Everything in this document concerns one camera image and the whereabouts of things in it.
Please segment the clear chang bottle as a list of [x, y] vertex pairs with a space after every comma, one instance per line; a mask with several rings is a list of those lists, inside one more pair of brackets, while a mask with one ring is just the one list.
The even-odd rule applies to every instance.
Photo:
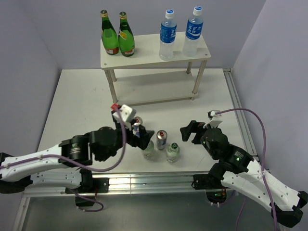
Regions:
[[180, 156], [180, 148], [177, 143], [172, 143], [167, 147], [166, 158], [170, 163], [175, 163]]
[[142, 151], [144, 158], [151, 158], [154, 154], [154, 142], [150, 140], [145, 150]]

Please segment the red bull can front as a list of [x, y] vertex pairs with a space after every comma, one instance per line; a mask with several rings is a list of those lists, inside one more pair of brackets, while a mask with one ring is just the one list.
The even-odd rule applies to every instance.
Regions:
[[167, 145], [167, 132], [165, 130], [159, 130], [156, 134], [157, 149], [163, 150]]

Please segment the large pocari sweat bottle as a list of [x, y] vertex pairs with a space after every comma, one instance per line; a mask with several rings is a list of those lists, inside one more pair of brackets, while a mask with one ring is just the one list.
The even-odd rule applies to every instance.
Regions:
[[197, 43], [204, 23], [202, 12], [203, 8], [201, 6], [195, 6], [193, 14], [188, 18], [182, 49], [183, 54], [187, 57], [194, 57], [197, 54]]

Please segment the small pocari sweat bottle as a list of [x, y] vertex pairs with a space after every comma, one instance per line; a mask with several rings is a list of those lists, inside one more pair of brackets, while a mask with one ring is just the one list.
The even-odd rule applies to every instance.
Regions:
[[174, 42], [176, 38], [177, 23], [173, 9], [167, 9], [165, 18], [160, 27], [160, 50], [159, 57], [168, 61], [174, 56]]

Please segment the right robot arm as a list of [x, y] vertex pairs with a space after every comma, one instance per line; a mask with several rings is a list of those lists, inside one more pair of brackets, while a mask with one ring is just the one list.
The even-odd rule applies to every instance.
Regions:
[[256, 201], [269, 211], [277, 222], [292, 228], [302, 216], [302, 207], [308, 203], [305, 191], [296, 191], [277, 180], [244, 149], [229, 143], [220, 128], [192, 120], [180, 128], [183, 141], [195, 134], [193, 144], [201, 144], [216, 161], [207, 174], [193, 177], [198, 189], [231, 188]]

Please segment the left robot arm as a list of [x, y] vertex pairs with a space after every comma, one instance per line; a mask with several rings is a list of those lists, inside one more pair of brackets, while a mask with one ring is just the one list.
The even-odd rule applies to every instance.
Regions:
[[24, 156], [0, 154], [0, 192], [20, 193], [29, 186], [65, 187], [87, 193], [93, 189], [93, 161], [106, 161], [126, 145], [145, 150], [153, 130], [133, 132], [134, 113], [112, 111], [115, 128], [101, 127], [76, 135], [44, 151]]

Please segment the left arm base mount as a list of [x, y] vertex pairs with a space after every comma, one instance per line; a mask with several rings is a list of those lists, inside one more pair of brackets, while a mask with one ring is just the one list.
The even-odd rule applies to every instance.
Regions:
[[102, 202], [97, 200], [98, 193], [107, 193], [109, 190], [109, 178], [94, 178], [90, 186], [80, 186], [77, 189], [65, 189], [66, 194], [75, 196], [77, 209], [94, 213], [104, 209]]

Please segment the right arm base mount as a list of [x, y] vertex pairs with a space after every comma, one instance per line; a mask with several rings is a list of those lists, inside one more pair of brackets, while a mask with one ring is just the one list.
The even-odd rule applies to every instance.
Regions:
[[195, 190], [205, 190], [206, 199], [211, 206], [225, 205], [236, 195], [235, 190], [228, 193], [228, 187], [222, 186], [220, 181], [209, 174], [194, 174], [191, 186]]

